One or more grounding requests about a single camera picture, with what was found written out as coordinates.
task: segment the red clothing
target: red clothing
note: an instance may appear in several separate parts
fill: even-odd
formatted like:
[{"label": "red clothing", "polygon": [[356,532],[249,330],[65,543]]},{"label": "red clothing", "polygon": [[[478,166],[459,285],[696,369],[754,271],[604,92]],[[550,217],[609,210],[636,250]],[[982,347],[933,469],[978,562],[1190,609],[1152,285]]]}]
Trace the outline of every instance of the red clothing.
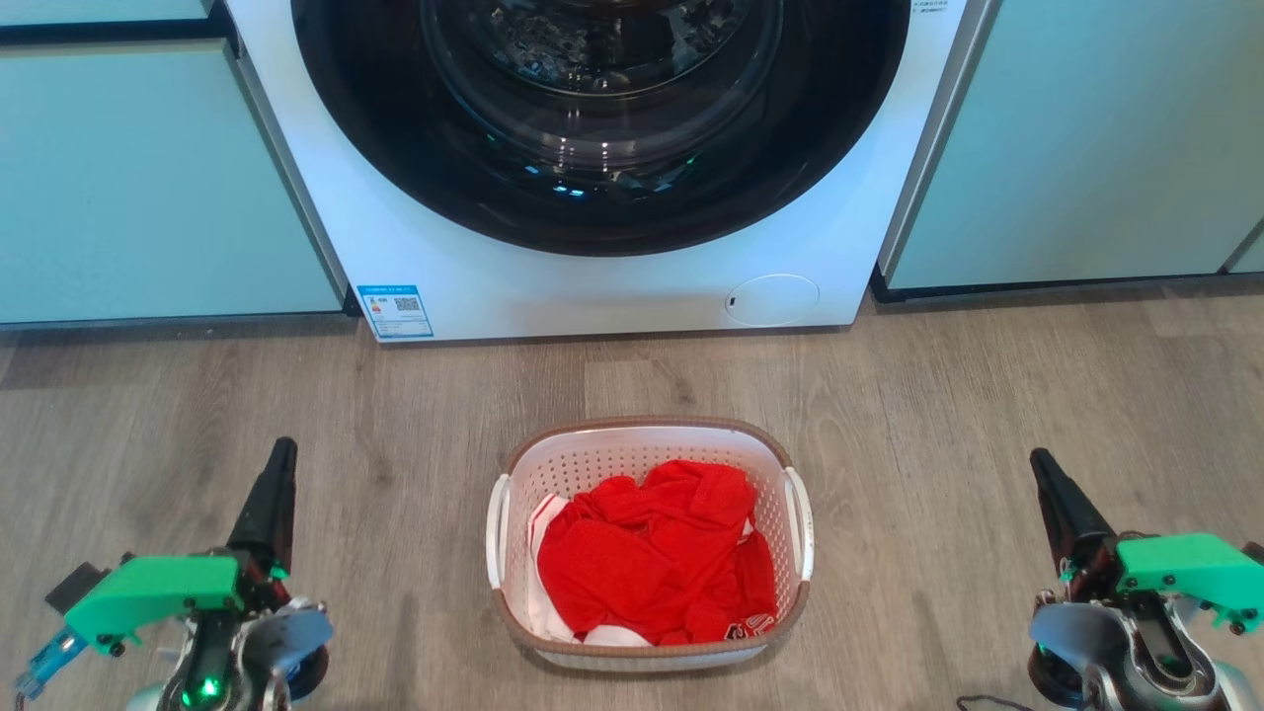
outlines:
[{"label": "red clothing", "polygon": [[743,636],[747,620],[777,614],[772,557],[755,517],[755,488],[724,464],[672,461],[636,486],[614,477],[580,493],[549,524],[540,579],[562,620],[651,644]]}]

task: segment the basket handle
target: basket handle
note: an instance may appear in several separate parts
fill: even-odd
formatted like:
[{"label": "basket handle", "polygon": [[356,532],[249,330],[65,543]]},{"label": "basket handle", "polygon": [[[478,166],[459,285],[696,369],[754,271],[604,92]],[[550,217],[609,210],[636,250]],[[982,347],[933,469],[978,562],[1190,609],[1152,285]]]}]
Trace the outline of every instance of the basket handle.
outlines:
[{"label": "basket handle", "polygon": [[487,582],[492,590],[501,590],[504,571],[504,549],[509,538],[509,474],[501,474],[492,487],[492,500],[487,505]]},{"label": "basket handle", "polygon": [[790,538],[794,543],[795,568],[803,582],[811,579],[815,564],[815,534],[811,530],[811,505],[808,504],[808,488],[803,486],[799,472],[786,467],[786,504],[790,509]]}]

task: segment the washing machine door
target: washing machine door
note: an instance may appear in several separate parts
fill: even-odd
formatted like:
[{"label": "washing machine door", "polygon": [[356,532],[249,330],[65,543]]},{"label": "washing machine door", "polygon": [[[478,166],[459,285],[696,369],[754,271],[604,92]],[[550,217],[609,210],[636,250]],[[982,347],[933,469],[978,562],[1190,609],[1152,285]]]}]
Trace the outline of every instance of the washing machine door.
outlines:
[{"label": "washing machine door", "polygon": [[[699,244],[784,207],[881,106],[910,0],[292,0],[364,157],[546,252]],[[795,239],[786,234],[785,239]]]}]

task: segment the basket rim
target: basket rim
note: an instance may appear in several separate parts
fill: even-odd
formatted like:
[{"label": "basket rim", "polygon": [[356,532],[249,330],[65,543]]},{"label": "basket rim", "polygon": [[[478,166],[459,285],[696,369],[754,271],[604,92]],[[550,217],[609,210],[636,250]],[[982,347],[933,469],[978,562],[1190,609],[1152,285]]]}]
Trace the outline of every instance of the basket rim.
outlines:
[{"label": "basket rim", "polygon": [[755,439],[760,440],[761,444],[767,447],[772,455],[776,457],[777,463],[781,468],[793,467],[790,462],[790,455],[781,444],[772,439],[772,435],[761,430],[760,428],[743,423],[742,420],[731,420],[727,417],[700,417],[690,415],[670,415],[670,416],[652,416],[652,415],[633,415],[629,417],[603,417],[599,420],[585,420],[581,423],[574,423],[570,425],[549,428],[541,430],[535,435],[527,438],[522,442],[511,454],[508,462],[506,462],[504,473],[513,477],[514,469],[518,468],[518,462],[531,450],[535,445],[541,442],[564,434],[574,434],[579,431],[588,430],[613,430],[624,428],[708,428],[717,430],[733,430],[742,434],[748,434]]},{"label": "basket rim", "polygon": [[[578,431],[588,430],[603,430],[603,429],[623,429],[623,428],[636,428],[636,426],[695,426],[695,428],[709,428],[709,429],[724,429],[739,431],[753,436],[760,440],[761,444],[767,447],[774,457],[776,457],[777,463],[781,468],[793,467],[790,462],[790,455],[781,447],[777,440],[772,439],[772,435],[763,431],[762,429],[741,420],[733,420],[727,417],[702,417],[702,416],[689,416],[689,415],[669,415],[669,416],[653,416],[653,415],[635,415],[629,417],[603,417],[598,420],[585,420],[580,423],[574,423],[570,425],[549,428],[541,430],[526,439],[522,444],[509,454],[508,462],[506,462],[504,471],[508,473],[509,478],[513,478],[513,471],[517,468],[518,462],[522,457],[531,450],[535,445],[541,442],[562,434],[571,434]],[[504,621],[506,628],[509,630],[509,636],[514,639],[518,644],[535,649],[536,652],[547,654],[560,654],[566,657],[598,657],[604,659],[665,659],[676,657],[700,657],[709,654],[726,654],[731,652],[744,652],[763,646],[770,646],[771,644],[785,636],[790,628],[799,620],[803,615],[804,609],[808,605],[808,592],[811,588],[810,581],[800,581],[799,590],[795,593],[794,605],[790,606],[790,611],[786,612],[777,624],[772,628],[769,634],[752,636],[739,640],[726,640],[726,641],[709,641],[703,644],[681,644],[681,645],[669,645],[669,646],[595,646],[586,644],[574,644],[565,641],[554,641],[549,639],[542,639],[531,633],[531,630],[522,626],[513,612],[509,610],[509,601],[504,596],[503,590],[494,590],[493,593],[497,601],[497,611],[501,614],[501,619]]]}]

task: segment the cable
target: cable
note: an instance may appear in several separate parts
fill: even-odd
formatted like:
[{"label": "cable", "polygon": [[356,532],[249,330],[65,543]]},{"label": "cable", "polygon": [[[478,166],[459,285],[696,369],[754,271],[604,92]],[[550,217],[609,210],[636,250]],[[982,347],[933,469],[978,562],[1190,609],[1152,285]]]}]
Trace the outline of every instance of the cable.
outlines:
[{"label": "cable", "polygon": [[1014,703],[1012,701],[1005,701],[1004,698],[996,698],[995,696],[988,696],[986,693],[982,693],[982,695],[978,695],[978,696],[958,696],[957,697],[957,710],[958,711],[969,711],[969,708],[966,708],[966,703],[967,702],[975,702],[975,701],[991,701],[992,703],[1004,706],[1006,708],[1014,708],[1015,711],[1035,711],[1034,708],[1029,708],[1026,706],[1023,706],[1021,703]]}]

